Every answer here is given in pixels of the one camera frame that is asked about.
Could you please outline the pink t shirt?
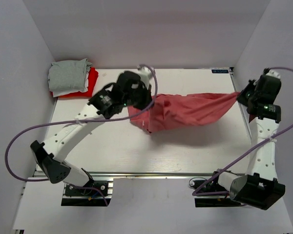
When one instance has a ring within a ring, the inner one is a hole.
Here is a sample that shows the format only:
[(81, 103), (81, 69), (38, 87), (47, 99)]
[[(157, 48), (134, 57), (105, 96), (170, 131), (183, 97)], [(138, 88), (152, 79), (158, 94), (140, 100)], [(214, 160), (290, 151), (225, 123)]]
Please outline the pink t shirt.
[(131, 118), (130, 123), (150, 134), (162, 130), (212, 124), (229, 111), (239, 94), (158, 94), (154, 106)]

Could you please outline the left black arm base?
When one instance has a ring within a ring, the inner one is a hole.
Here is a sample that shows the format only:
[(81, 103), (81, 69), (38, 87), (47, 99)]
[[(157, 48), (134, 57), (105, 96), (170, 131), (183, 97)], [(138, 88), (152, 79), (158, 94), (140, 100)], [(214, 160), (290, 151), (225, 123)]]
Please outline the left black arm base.
[(64, 183), (61, 206), (63, 207), (107, 207), (112, 198), (113, 178), (93, 176), (92, 189), (78, 189)]

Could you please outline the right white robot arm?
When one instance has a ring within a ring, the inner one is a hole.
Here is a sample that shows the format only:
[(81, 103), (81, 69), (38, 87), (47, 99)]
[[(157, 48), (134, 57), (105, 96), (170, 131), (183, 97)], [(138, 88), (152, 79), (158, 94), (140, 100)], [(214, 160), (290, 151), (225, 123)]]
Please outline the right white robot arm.
[(249, 165), (243, 176), (223, 172), (211, 181), (211, 190), (220, 195), (229, 192), (231, 200), (262, 210), (270, 208), (285, 194), (275, 169), (275, 144), (272, 136), (281, 121), (281, 108), (274, 101), (281, 89), (280, 75), (269, 70), (258, 80), (250, 80), (237, 101), (246, 106), (249, 114), (251, 146), (267, 143), (250, 153)]

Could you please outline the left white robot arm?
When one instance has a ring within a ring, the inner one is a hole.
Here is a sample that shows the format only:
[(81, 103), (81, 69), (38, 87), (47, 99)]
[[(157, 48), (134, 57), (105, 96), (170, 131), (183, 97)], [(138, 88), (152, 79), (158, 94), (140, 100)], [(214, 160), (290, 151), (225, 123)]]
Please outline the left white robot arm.
[(42, 143), (34, 141), (30, 148), (48, 180), (53, 184), (61, 181), (71, 184), (84, 195), (91, 193), (93, 178), (86, 170), (67, 162), (68, 154), (123, 108), (132, 106), (142, 112), (148, 110), (154, 104), (150, 80), (155, 78), (155, 71), (147, 67), (140, 67), (138, 72), (120, 73), (116, 82), (105, 85), (88, 100), (72, 123)]

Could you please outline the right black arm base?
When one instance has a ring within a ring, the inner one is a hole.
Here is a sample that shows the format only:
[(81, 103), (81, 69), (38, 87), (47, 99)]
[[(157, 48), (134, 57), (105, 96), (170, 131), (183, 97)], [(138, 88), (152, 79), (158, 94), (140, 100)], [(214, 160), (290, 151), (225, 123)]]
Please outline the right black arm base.
[(212, 181), (207, 183), (194, 199), (196, 208), (226, 208), (243, 207), (242, 203), (230, 200), (229, 192), (225, 188)]

